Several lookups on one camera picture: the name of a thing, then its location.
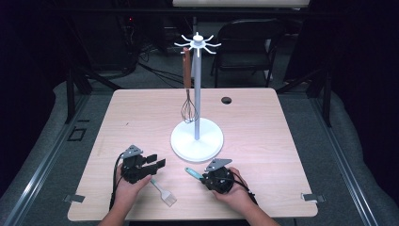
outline table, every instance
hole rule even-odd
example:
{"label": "table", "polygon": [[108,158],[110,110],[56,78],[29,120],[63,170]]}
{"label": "table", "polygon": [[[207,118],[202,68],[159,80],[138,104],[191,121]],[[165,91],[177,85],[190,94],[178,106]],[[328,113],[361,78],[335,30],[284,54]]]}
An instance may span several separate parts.
{"label": "table", "polygon": [[[167,164],[153,178],[177,201],[168,207],[159,191],[148,184],[127,216],[134,220],[196,220],[242,218],[184,171],[204,173],[209,161],[189,163],[177,156],[170,135],[182,121],[184,89],[120,89],[115,91],[73,202],[70,220],[101,220],[108,212],[115,161],[130,145],[144,156],[158,154]],[[230,97],[231,103],[221,102]],[[229,158],[272,218],[313,217],[316,204],[305,202],[308,180],[276,92],[273,89],[202,89],[201,117],[215,122],[224,144],[217,158]]]}
{"label": "table", "polygon": [[306,8],[310,0],[173,0],[173,7]]}

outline chair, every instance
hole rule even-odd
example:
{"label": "chair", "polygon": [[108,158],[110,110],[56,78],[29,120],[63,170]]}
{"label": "chair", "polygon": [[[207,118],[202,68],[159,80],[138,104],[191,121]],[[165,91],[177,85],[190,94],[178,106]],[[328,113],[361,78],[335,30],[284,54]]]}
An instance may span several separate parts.
{"label": "chair", "polygon": [[[217,88],[218,71],[269,71],[266,87],[276,54],[277,44],[285,33],[283,22],[276,19],[237,20],[225,24],[217,34],[216,55],[212,64],[211,75],[215,71]],[[268,50],[266,40],[270,40]]]}

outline brown wooden handle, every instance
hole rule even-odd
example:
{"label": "brown wooden handle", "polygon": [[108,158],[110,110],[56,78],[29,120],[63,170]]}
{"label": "brown wooden handle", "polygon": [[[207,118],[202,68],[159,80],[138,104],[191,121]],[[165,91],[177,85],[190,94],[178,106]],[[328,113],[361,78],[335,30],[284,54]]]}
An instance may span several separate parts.
{"label": "brown wooden handle", "polygon": [[191,89],[191,57],[188,48],[183,48],[183,81],[186,89]]}

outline person's left hand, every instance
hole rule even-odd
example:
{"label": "person's left hand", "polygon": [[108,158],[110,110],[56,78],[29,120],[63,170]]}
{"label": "person's left hand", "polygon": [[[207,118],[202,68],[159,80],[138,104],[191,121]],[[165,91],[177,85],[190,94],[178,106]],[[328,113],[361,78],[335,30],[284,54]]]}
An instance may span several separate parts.
{"label": "person's left hand", "polygon": [[146,177],[137,181],[136,183],[130,184],[124,178],[120,179],[121,166],[122,164],[118,166],[117,177],[115,178],[116,183],[118,183],[118,181],[120,181],[120,183],[118,184],[117,191],[115,194],[114,206],[119,208],[119,210],[124,211],[127,214],[132,208],[133,204],[135,203],[138,192],[141,190],[141,188],[143,188],[146,184],[149,183],[152,176],[147,175]]}

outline turquoise handle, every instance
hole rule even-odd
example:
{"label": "turquoise handle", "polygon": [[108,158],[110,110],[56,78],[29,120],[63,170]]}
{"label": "turquoise handle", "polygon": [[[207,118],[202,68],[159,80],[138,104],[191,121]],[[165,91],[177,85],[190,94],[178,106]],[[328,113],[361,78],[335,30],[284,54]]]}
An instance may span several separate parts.
{"label": "turquoise handle", "polygon": [[185,168],[185,171],[188,172],[188,174],[190,174],[197,180],[200,180],[200,178],[203,178],[203,176],[201,174],[197,173],[195,170],[193,170],[191,168]]}

